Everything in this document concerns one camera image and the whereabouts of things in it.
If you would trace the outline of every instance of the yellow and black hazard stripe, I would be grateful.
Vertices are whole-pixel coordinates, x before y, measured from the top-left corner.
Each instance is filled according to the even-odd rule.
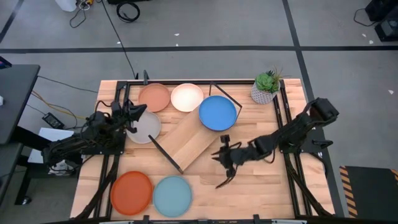
[[[354,201],[353,189],[351,188],[351,183],[349,182],[348,171],[345,166],[340,167],[341,181],[343,181],[344,194],[346,196],[348,213],[350,218],[356,218],[358,212],[356,210],[356,205]]]
[[[396,170],[394,170],[394,169],[391,169],[391,172],[394,174],[394,176],[396,177],[396,181],[397,181],[397,184],[398,184],[398,171],[396,171]]]

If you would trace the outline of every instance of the gray plate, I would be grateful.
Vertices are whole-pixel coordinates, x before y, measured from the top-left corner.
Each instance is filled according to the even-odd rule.
[[[154,139],[159,135],[162,123],[156,114],[145,111],[139,118],[139,121],[134,121],[134,127],[137,128],[136,133],[127,131],[127,136],[138,144],[146,144],[151,142],[148,135],[151,135]]]

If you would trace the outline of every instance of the succulent plant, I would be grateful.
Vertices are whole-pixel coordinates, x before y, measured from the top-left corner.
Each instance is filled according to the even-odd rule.
[[[261,73],[256,77],[256,86],[258,90],[275,93],[279,90],[279,80],[282,75],[278,73],[277,69],[269,70]]]

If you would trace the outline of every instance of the white paper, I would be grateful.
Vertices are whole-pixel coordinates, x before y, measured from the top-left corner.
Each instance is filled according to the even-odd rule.
[[[41,128],[39,131],[39,136],[42,136],[43,138],[46,138],[50,141],[57,141],[57,140],[62,140],[66,139],[70,136],[73,135],[73,131],[66,131],[66,130],[59,130],[59,129],[53,129],[53,128]],[[32,152],[30,152],[29,158],[27,160],[28,162],[31,163],[43,163],[43,157],[42,154],[39,150],[32,149]]]

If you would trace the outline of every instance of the plate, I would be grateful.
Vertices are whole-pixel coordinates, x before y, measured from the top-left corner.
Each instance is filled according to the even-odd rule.
[[[203,101],[203,91],[197,85],[184,83],[174,88],[171,100],[175,109],[191,112]]]
[[[150,112],[164,109],[170,102],[169,89],[165,85],[153,83],[145,86],[138,94],[138,104],[146,104]]]
[[[122,215],[141,213],[152,200],[152,189],[148,176],[138,171],[127,172],[112,186],[112,206]]]
[[[191,187],[182,177],[166,177],[155,187],[155,208],[160,214],[166,217],[179,217],[183,215],[188,211],[191,202]]]
[[[236,121],[236,108],[223,96],[209,96],[199,106],[200,121],[214,131],[224,131]]]
[[[159,135],[162,123],[156,114],[146,111],[139,118],[139,121],[133,121],[133,127],[137,128],[136,133],[127,132],[127,136],[135,143],[146,144],[151,142],[148,135],[154,139]]]

